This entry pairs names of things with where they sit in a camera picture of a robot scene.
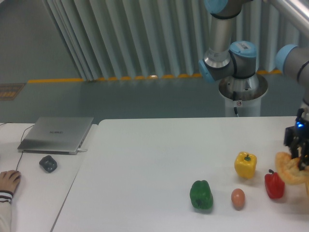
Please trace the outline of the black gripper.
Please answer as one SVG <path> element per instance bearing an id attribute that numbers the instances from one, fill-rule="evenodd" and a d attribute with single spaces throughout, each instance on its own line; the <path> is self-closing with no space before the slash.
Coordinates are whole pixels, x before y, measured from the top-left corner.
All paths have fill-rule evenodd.
<path id="1" fill-rule="evenodd" d="M 299 157 L 300 171 L 304 171 L 309 165 L 309 120 L 305 119 L 307 112 L 304 108 L 298 109 L 295 124 L 285 129 L 283 142 L 290 149 L 291 159 Z"/>

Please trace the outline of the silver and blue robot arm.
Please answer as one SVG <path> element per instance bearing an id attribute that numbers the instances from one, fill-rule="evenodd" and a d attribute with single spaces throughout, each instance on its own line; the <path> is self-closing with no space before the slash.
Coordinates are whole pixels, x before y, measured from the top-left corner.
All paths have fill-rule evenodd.
<path id="1" fill-rule="evenodd" d="M 212 16 L 211 38 L 199 70 L 209 82 L 219 80 L 219 91 L 225 99 L 226 116 L 239 116 L 241 107 L 250 116 L 260 114 L 261 98 L 267 91 L 266 80 L 256 74 L 257 49 L 248 41 L 231 42 L 233 25 L 244 0 L 206 0 Z M 291 158 L 298 158 L 298 169 L 309 166 L 309 49 L 288 44 L 276 54 L 276 67 L 305 89 L 297 111 L 295 125 L 285 130 L 284 145 Z"/>

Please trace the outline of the white striped sleeve forearm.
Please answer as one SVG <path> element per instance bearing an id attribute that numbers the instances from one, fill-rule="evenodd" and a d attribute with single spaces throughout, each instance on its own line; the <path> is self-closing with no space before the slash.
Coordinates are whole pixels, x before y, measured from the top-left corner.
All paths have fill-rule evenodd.
<path id="1" fill-rule="evenodd" d="M 12 221 L 11 200 L 13 193 L 6 190 L 0 191 L 0 231 L 10 232 Z"/>

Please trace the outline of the person's hand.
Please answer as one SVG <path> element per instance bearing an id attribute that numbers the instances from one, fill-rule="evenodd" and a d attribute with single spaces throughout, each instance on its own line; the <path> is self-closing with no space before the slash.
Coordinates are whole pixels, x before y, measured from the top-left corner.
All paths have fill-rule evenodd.
<path id="1" fill-rule="evenodd" d="M 14 194 L 21 180 L 21 173 L 9 170 L 0 173 L 0 191 Z"/>

